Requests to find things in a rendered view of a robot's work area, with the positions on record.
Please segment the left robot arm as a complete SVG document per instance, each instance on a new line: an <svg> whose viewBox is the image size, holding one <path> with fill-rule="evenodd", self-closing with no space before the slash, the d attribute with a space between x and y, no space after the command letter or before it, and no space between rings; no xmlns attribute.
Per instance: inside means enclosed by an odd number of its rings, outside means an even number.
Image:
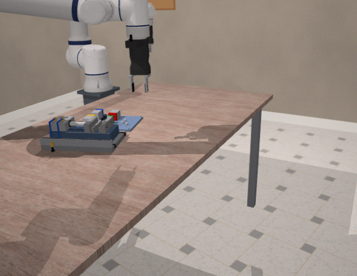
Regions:
<svg viewBox="0 0 357 276"><path fill-rule="evenodd" d="M69 23L66 59L71 66L85 70L84 91L97 93L111 90L113 85L109 78L106 47L91 45L87 23L70 20Z"/></svg>

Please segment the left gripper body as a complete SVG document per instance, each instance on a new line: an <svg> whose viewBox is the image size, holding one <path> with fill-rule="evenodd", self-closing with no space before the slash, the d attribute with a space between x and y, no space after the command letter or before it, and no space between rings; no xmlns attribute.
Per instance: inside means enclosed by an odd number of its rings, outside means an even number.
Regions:
<svg viewBox="0 0 357 276"><path fill-rule="evenodd" d="M152 44L153 43L153 29L152 29L152 25L153 25L153 20L149 21L149 37L148 38L148 43Z"/></svg>

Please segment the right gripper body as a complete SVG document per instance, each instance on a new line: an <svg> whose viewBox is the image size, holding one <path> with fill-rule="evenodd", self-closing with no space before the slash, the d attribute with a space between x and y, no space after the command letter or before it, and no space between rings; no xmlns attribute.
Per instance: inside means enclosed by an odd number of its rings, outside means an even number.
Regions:
<svg viewBox="0 0 357 276"><path fill-rule="evenodd" d="M145 28L126 28L126 36L130 38L125 41L125 47L129 48L130 55L130 74L149 75L151 66L149 64L149 27ZM138 38L133 39L132 38Z"/></svg>

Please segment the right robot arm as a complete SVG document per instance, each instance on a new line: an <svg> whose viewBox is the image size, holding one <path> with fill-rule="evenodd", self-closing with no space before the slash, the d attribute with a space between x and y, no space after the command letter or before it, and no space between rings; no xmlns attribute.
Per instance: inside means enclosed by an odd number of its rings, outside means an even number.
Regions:
<svg viewBox="0 0 357 276"><path fill-rule="evenodd" d="M89 25L125 21L126 28L149 27L148 0L0 0L0 12Z"/></svg>

